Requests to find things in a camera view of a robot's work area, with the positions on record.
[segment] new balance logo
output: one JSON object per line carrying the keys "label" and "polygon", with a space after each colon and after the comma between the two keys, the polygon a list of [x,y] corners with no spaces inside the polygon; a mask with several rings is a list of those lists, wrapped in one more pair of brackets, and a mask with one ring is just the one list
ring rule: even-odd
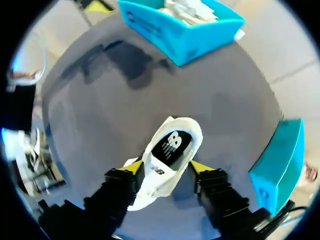
{"label": "new balance logo", "polygon": [[165,173],[162,169],[158,168],[157,166],[152,166],[151,169],[154,170],[159,175],[162,175]]}
{"label": "new balance logo", "polygon": [[171,153],[174,153],[178,147],[180,147],[182,142],[182,138],[179,136],[177,131],[171,133],[168,137],[168,143],[165,142],[162,144],[162,149],[165,154],[165,158],[169,159],[171,157]]}

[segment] white sneaker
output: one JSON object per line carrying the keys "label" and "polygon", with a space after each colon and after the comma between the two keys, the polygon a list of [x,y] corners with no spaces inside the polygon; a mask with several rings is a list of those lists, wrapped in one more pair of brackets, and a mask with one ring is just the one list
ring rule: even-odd
{"label": "white sneaker", "polygon": [[[144,180],[128,211],[137,211],[167,197],[175,189],[188,163],[197,153],[203,140],[199,124],[189,117],[168,117],[152,137],[143,155]],[[131,158],[124,166],[135,162]]]}

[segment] teal box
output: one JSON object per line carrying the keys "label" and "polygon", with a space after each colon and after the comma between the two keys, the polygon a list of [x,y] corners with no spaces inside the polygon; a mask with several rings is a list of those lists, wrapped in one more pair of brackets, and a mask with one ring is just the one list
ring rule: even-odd
{"label": "teal box", "polygon": [[124,21],[158,47],[177,66],[234,40],[245,19],[215,0],[201,0],[214,10],[217,22],[188,26],[181,20],[158,11],[164,0],[119,0]]}
{"label": "teal box", "polygon": [[300,178],[304,153],[303,120],[281,121],[249,171],[259,208],[264,207],[275,216],[285,206]]}

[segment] gray table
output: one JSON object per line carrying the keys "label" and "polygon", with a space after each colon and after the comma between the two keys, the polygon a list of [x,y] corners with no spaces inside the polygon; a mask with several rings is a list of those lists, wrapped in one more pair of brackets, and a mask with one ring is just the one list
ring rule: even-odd
{"label": "gray table", "polygon": [[[43,120],[67,190],[47,197],[82,205],[104,173],[138,156],[170,115],[203,131],[195,160],[222,168],[257,210],[248,170],[271,139],[281,111],[260,70],[236,43],[183,67],[115,14],[77,39],[42,87]],[[182,176],[171,196],[128,212],[124,239],[208,240],[219,236]]]}

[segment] shoe insole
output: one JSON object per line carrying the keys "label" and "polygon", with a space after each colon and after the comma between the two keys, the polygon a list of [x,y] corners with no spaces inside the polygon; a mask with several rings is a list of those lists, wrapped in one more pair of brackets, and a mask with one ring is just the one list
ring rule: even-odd
{"label": "shoe insole", "polygon": [[170,132],[154,146],[151,153],[170,167],[184,153],[191,142],[191,138],[191,135],[185,131]]}

